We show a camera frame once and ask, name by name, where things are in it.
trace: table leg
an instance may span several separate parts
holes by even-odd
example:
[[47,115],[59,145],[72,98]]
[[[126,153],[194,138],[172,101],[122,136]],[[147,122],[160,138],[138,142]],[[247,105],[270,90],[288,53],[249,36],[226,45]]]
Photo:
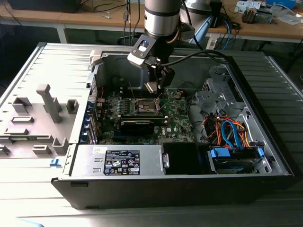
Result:
[[206,48],[208,50],[213,50],[216,46],[218,38],[220,38],[221,33],[211,33],[209,35],[208,43]]
[[62,44],[67,44],[68,42],[67,42],[67,37],[66,37],[64,25],[58,25],[57,26],[57,32],[58,32],[60,42]]

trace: workbench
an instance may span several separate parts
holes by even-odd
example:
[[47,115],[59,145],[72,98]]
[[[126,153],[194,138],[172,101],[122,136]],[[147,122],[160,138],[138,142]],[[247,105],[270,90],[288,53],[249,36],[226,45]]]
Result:
[[[48,69],[49,74],[57,74],[64,81],[69,77],[73,82],[79,75],[87,77],[90,73],[89,55],[92,50],[100,50],[101,45],[79,44],[39,44],[24,67],[16,75],[7,92],[0,98],[0,107],[14,88],[24,83],[24,78],[33,73],[37,67]],[[232,56],[257,97],[269,109],[282,107],[280,115],[273,115],[277,122],[286,117],[288,122],[301,119],[302,104],[290,101],[294,97],[296,86],[290,81],[279,66],[261,52],[224,51]],[[54,64],[64,65],[59,72]],[[281,124],[279,131],[288,131]],[[297,136],[288,137],[288,145],[295,158],[303,167],[303,145],[301,128],[294,129]],[[171,207],[117,210],[76,210],[51,185],[52,177],[62,172],[60,167],[50,167],[51,157],[44,158],[0,158],[0,207],[3,216],[20,217],[53,226],[296,226],[303,222],[303,184],[294,185],[287,191],[267,195],[253,204],[222,205],[201,207]]]
[[[111,2],[109,0],[94,0],[94,5],[100,3]],[[299,43],[303,37],[303,25],[289,25],[278,19],[273,19],[271,24],[245,24],[242,23],[240,13],[234,13],[235,4],[237,0],[224,0],[224,7],[229,17],[234,22],[241,24],[241,29],[237,34],[237,39],[248,40],[262,40],[262,41],[276,41],[276,42],[291,42]],[[100,8],[100,10],[109,9],[114,6],[124,4],[123,0],[117,0],[114,3]],[[58,36],[61,43],[68,43],[66,37],[66,29],[86,29],[86,30],[100,30],[100,31],[123,31],[123,13],[125,8],[119,7],[110,11],[110,14],[103,14],[111,18],[105,18],[98,13],[90,13],[80,9],[77,13],[60,13],[60,12],[42,12],[30,10],[13,10],[8,3],[7,9],[23,26],[40,26],[53,27],[57,29]],[[89,2],[85,4],[86,9],[91,9]],[[132,27],[138,19],[138,6],[132,4]],[[300,10],[302,7],[295,7],[294,10]],[[144,6],[141,4],[141,18],[136,29],[137,32],[144,31]],[[3,3],[0,3],[0,22],[2,24],[20,25],[4,8]],[[213,49],[215,41],[226,33],[224,25],[218,28],[210,28],[206,36],[210,37],[207,48]]]

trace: ribbed metal panel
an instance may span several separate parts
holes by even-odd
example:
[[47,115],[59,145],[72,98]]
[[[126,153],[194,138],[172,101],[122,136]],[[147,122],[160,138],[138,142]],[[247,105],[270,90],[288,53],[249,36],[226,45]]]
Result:
[[303,99],[296,86],[285,77],[276,63],[261,52],[229,52],[236,60],[270,120],[280,132],[287,148],[303,170]]

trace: black cover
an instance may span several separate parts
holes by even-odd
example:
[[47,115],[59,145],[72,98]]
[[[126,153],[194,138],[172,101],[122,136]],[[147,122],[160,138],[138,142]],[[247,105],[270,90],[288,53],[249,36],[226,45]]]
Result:
[[81,0],[8,0],[13,9],[75,13]]

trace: gray plastic part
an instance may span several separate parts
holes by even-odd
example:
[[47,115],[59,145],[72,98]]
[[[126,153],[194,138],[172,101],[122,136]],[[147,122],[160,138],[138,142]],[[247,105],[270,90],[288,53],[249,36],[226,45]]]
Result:
[[66,108],[69,114],[76,114],[79,108],[78,101],[76,99],[69,99]]
[[4,134],[8,135],[28,135],[27,129],[6,129]]
[[58,141],[57,138],[55,138],[55,140],[53,141],[53,148],[55,149],[58,155],[66,155],[68,146],[69,144],[66,138],[64,138],[62,144]]
[[44,155],[44,154],[51,154],[52,153],[47,145],[34,145],[34,148],[32,149],[32,151],[36,155]]
[[[58,102],[58,99],[57,99],[56,97],[53,98],[53,103],[55,104],[55,107],[56,107],[57,111],[60,112],[60,111],[62,110],[62,108],[61,108],[61,106],[60,106],[60,104],[59,104],[59,102]],[[44,107],[45,111],[46,111],[47,113],[49,113],[47,106],[46,106],[46,105],[43,105],[43,107]]]
[[8,155],[9,149],[3,145],[0,145],[0,155]]
[[39,84],[36,91],[39,95],[41,95],[53,122],[59,123],[61,121],[61,116],[59,115],[58,109],[57,109],[58,101],[56,103],[54,103],[54,100],[51,97],[51,94],[49,93],[50,89],[51,89],[51,87],[49,86],[49,84]]
[[14,141],[11,140],[9,137],[3,137],[3,138],[0,138],[0,143],[10,143],[10,144],[13,144]]
[[13,123],[33,123],[34,118],[32,116],[12,117],[10,121]]
[[49,135],[48,137],[37,137],[37,141],[40,143],[52,143],[53,137],[52,135]]
[[14,107],[15,111],[19,114],[19,115],[27,115],[28,112],[26,110],[26,106],[31,106],[32,104],[30,103],[30,101],[28,100],[28,98],[26,97],[17,97],[14,102],[12,103],[12,106]]

